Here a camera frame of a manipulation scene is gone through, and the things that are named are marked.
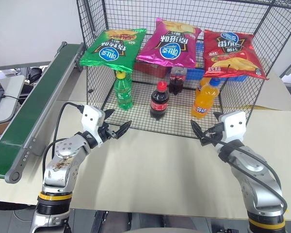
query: green conveyor belt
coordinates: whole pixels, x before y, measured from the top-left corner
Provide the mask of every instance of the green conveyor belt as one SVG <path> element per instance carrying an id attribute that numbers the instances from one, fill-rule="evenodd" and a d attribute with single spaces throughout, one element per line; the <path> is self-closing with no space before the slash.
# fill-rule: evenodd
<path id="1" fill-rule="evenodd" d="M 67 44 L 60 50 L 3 135 L 0 140 L 0 178 L 4 179 L 79 47 Z"/>

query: wire mesh cage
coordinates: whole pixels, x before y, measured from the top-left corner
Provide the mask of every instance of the wire mesh cage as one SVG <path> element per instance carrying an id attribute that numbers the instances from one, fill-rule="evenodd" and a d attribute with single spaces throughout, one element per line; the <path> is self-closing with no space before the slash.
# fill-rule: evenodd
<path id="1" fill-rule="evenodd" d="M 90 47 L 103 30 L 147 28 L 141 48 L 155 31 L 155 19 L 187 23 L 201 30 L 254 34 L 253 45 L 266 74 L 291 35 L 291 0 L 77 0 L 81 30 L 86 47 Z M 198 37 L 196 69 L 203 69 L 203 38 Z M 190 120 L 199 81 L 186 80 L 178 95 L 170 95 L 166 115 L 156 121 L 150 117 L 151 93 L 156 89 L 155 73 L 134 70 L 132 97 L 128 111 L 117 105 L 113 84 L 114 71 L 107 67 L 87 67 L 87 102 L 103 110 L 116 111 L 107 122 L 122 125 L 132 120 L 132 128 L 195 137 Z M 196 120 L 203 130 L 216 123 L 213 112 L 245 111 L 247 122 L 256 104 L 264 80 L 247 77 L 242 82 L 226 79 L 220 95 L 206 117 Z"/>

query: green chip bag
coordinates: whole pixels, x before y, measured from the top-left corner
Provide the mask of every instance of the green chip bag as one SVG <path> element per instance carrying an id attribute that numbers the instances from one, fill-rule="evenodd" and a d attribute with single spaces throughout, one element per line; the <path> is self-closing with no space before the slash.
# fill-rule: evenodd
<path id="1" fill-rule="evenodd" d="M 132 73 L 135 58 L 145 34 L 145 28 L 103 31 L 84 53 L 80 65 L 104 65 Z"/>

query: bottle cap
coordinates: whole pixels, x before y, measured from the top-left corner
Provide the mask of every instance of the bottle cap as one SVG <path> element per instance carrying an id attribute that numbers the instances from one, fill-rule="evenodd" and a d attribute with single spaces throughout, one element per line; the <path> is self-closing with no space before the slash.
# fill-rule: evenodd
<path id="1" fill-rule="evenodd" d="M 116 71 L 116 77 L 117 77 L 118 79 L 124 79 L 124 78 L 126 77 L 126 73 L 125 73 L 124 71 L 119 71 L 119 70 L 117 70 L 117 71 Z"/>
<path id="2" fill-rule="evenodd" d="M 166 89 L 167 89 L 167 82 L 165 82 L 165 81 L 159 81 L 157 83 L 157 90 L 158 91 L 163 92 L 163 91 L 166 91 Z"/>
<path id="3" fill-rule="evenodd" d="M 209 84 L 210 84 L 211 86 L 218 86 L 218 85 L 220 84 L 220 79 L 218 79 L 218 78 L 212 78 L 212 79 L 210 80 Z"/>

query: floor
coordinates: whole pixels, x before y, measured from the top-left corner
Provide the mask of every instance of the floor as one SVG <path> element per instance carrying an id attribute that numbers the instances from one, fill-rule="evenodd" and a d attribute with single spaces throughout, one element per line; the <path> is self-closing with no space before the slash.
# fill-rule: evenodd
<path id="1" fill-rule="evenodd" d="M 30 230 L 34 207 L 25 210 L 0 211 L 0 233 L 27 233 Z M 73 233 L 90 233 L 96 211 L 72 209 L 69 225 Z M 124 232 L 127 227 L 126 213 L 109 212 L 101 232 Z M 220 229 L 236 229 L 247 232 L 247 220 L 214 219 L 205 217 L 164 216 L 164 222 L 171 227 L 188 228 L 203 233 L 217 233 Z M 159 227 L 157 215 L 132 214 L 131 229 Z M 291 221 L 287 221 L 286 230 L 291 233 Z"/>

